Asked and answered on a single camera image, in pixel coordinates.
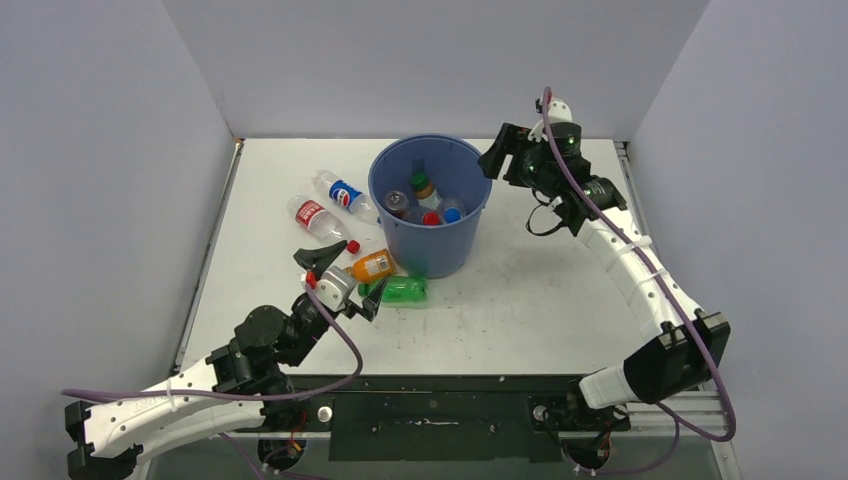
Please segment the orange juice bottle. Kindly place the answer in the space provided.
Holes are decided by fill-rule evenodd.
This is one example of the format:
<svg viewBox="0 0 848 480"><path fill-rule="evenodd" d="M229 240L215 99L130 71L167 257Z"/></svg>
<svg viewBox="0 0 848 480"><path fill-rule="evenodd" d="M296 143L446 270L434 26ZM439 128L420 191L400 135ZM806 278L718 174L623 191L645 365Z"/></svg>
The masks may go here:
<svg viewBox="0 0 848 480"><path fill-rule="evenodd" d="M395 262L388 249L366 255L344 268L346 274L360 283L373 283L395 274L396 271Z"/></svg>

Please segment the green plastic bottle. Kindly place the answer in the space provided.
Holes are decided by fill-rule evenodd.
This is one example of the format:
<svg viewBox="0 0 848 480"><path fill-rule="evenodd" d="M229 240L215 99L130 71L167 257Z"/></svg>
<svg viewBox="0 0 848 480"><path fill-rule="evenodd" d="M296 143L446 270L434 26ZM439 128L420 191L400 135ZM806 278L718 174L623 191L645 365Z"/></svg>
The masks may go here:
<svg viewBox="0 0 848 480"><path fill-rule="evenodd" d="M428 284L420 276L390 275L372 283L359 283L357 292L366 298L380 285L384 288L381 293L381 304L392 308L419 308L428 302Z"/></svg>

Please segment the blue plastic bin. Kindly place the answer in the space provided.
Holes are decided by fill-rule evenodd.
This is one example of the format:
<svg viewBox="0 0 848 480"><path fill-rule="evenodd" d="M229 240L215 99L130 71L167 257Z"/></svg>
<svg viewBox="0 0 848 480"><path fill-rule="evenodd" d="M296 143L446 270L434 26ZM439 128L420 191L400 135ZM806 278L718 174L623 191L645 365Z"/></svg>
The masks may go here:
<svg viewBox="0 0 848 480"><path fill-rule="evenodd" d="M373 161L368 189L376 202L388 249L393 259L412 275L431 279L456 273L469 258L482 211L492 191L492 181L478 165L480 152L468 142L443 134L402 138L385 147ZM411 206L419 206L411 178L425 176L441 199L459 202L459 217L448 222L444 209L431 212L437 223L426 223L422 214L390 212L386 196L402 192Z"/></svg>

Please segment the Starbucks latte bottle green cap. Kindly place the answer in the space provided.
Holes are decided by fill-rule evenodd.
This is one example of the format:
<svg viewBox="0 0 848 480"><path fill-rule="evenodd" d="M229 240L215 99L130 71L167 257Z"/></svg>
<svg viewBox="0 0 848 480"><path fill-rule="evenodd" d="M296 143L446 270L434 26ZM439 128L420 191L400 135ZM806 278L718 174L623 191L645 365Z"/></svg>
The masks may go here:
<svg viewBox="0 0 848 480"><path fill-rule="evenodd" d="M442 197L425 172L417 171L413 173L409 177L408 183L420 206L434 211L439 208Z"/></svg>

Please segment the clear bottle red cap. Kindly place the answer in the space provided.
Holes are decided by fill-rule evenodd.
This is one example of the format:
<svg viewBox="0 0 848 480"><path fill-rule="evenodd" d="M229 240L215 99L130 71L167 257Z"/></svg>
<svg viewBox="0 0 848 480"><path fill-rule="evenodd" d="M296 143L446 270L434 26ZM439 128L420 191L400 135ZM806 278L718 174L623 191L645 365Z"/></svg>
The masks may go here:
<svg viewBox="0 0 848 480"><path fill-rule="evenodd" d="M438 226L442 224L441 216L425 206L416 206L407 212L406 220L422 226Z"/></svg>

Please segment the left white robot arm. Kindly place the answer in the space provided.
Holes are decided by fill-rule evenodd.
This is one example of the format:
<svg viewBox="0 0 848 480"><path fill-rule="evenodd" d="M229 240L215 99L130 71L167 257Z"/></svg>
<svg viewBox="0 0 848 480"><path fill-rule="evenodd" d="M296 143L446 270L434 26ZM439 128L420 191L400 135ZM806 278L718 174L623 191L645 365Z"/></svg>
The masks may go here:
<svg viewBox="0 0 848 480"><path fill-rule="evenodd" d="M224 346L166 380L137 392L64 390L74 400L64 411L75 443L66 457L69 477L126 479L141 463L201 438L238 429L286 430L305 400L356 380L364 360L337 318L372 321L387 282L379 280L356 303L351 296L357 280L334 264L347 247L339 241L297 250L293 258L304 271L303 291L290 312L255 307ZM353 353L355 370L328 385L297 390L284 367L299 366L328 329Z"/></svg>

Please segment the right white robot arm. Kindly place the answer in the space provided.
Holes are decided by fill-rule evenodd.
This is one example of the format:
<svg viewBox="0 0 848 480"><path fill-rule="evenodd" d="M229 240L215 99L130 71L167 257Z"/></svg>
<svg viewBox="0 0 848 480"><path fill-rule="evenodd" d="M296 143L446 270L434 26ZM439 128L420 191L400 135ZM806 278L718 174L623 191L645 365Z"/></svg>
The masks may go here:
<svg viewBox="0 0 848 480"><path fill-rule="evenodd" d="M542 131L505 123L479 158L485 177L542 195L599 260L639 324L643 345L623 361L584 377L565 402L569 421L590 428L606 407L656 404L713 379L730 336L720 313L708 314L673 280L641 233L615 184L591 171L581 152L581 128Z"/></svg>

